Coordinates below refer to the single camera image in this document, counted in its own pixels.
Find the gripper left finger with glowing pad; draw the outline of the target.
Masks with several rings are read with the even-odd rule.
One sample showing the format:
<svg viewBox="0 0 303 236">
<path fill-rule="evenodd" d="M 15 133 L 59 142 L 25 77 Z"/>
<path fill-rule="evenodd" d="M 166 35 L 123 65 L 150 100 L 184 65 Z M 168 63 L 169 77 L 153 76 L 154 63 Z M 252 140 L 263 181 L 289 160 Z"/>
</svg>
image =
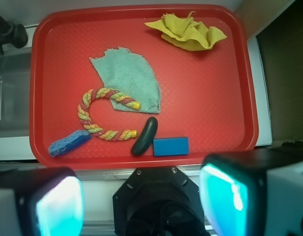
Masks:
<svg viewBox="0 0 303 236">
<path fill-rule="evenodd" d="M 78 236 L 83 185 L 69 168 L 0 171 L 0 236 Z"/>
</svg>

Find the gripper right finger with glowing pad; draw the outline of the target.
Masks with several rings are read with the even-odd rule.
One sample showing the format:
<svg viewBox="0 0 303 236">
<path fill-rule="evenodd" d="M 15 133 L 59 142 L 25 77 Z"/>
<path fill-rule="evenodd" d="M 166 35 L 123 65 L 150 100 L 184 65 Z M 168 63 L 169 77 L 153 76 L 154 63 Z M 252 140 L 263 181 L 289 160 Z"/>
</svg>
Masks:
<svg viewBox="0 0 303 236">
<path fill-rule="evenodd" d="M 303 236 L 303 149 L 209 154 L 199 196 L 219 236 Z"/>
</svg>

